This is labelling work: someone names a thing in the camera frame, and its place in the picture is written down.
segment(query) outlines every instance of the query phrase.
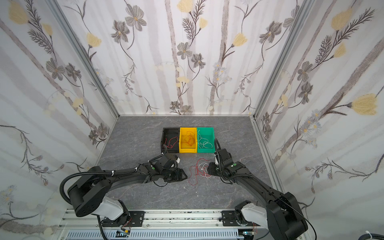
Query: table surface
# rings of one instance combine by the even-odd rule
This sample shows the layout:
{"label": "table surface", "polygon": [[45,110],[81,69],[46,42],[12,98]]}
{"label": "table surface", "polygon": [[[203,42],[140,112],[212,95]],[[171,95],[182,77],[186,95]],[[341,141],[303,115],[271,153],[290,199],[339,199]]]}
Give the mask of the table surface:
{"label": "table surface", "polygon": [[[98,163],[102,169],[118,170],[137,166],[159,155],[164,127],[213,127],[221,148],[232,154],[259,179],[271,185],[270,178],[248,116],[121,116]],[[219,177],[195,177],[200,158],[214,161],[213,153],[176,153],[189,181],[173,182],[165,187],[153,183],[133,184],[110,191],[107,196],[122,200],[128,209],[225,209],[245,200],[257,200],[237,184],[224,184]]]}

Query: floral wallpaper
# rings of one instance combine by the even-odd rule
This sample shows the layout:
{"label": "floral wallpaper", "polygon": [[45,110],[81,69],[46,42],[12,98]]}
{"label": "floral wallpaper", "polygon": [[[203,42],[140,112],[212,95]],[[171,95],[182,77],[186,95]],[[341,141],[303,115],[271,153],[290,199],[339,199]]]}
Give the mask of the floral wallpaper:
{"label": "floral wallpaper", "polygon": [[318,239],[382,233],[383,13],[382,1],[316,1],[256,117]]}
{"label": "floral wallpaper", "polygon": [[59,1],[120,114],[253,114],[302,1]]}
{"label": "floral wallpaper", "polygon": [[51,239],[116,119],[44,1],[0,6],[0,238]]}

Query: wire in yellow bin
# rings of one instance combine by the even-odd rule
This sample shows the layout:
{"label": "wire in yellow bin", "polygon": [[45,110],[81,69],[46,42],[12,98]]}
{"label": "wire in yellow bin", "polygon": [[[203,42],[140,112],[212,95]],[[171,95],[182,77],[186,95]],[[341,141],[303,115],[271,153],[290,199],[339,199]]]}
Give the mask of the wire in yellow bin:
{"label": "wire in yellow bin", "polygon": [[197,153],[197,128],[181,127],[180,128],[180,153]]}

